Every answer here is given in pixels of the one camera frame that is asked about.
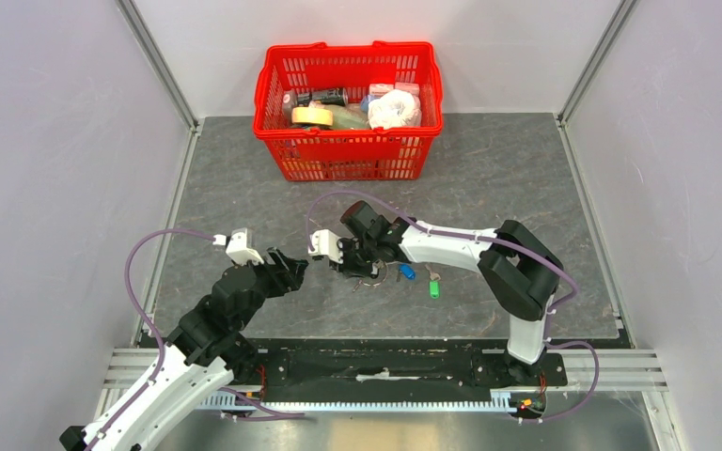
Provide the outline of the wire keyring with keys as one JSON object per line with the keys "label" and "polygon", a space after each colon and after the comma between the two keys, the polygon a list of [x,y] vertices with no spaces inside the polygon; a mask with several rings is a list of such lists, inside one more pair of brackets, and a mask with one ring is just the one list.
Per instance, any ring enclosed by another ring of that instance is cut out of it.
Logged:
{"label": "wire keyring with keys", "polygon": [[398,262],[377,260],[372,264],[371,268],[372,274],[370,276],[361,277],[354,283],[352,293],[359,291],[361,288],[378,288],[389,281],[399,282],[402,278]]}

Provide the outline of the key with blue tag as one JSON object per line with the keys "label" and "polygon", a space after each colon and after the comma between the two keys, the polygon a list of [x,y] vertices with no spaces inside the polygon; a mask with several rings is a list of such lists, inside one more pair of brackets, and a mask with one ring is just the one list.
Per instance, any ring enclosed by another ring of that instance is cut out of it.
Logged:
{"label": "key with blue tag", "polygon": [[397,265],[396,281],[409,280],[413,281],[416,279],[416,271],[412,266],[406,263],[399,263]]}

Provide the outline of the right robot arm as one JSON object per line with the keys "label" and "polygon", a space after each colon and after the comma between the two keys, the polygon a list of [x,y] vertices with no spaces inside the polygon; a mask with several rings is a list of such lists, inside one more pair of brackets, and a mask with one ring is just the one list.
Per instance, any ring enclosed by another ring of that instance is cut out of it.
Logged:
{"label": "right robot arm", "polygon": [[311,257],[327,257],[350,277],[374,278],[382,263],[438,264],[479,274],[510,317],[505,371],[518,384],[543,369],[546,315],[565,271],[561,261],[523,224],[460,229],[400,214],[387,220],[363,200],[341,216],[348,238],[321,229],[308,235]]}

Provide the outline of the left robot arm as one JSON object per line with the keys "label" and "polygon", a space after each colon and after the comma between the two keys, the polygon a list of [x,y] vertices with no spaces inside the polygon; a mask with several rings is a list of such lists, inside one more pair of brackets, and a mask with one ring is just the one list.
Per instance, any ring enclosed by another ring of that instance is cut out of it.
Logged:
{"label": "left robot arm", "polygon": [[298,290],[308,263],[275,248],[259,262],[227,268],[167,336],[157,358],[107,412],[60,436],[66,450],[153,450],[218,389],[251,381],[257,349],[243,336],[272,298]]}

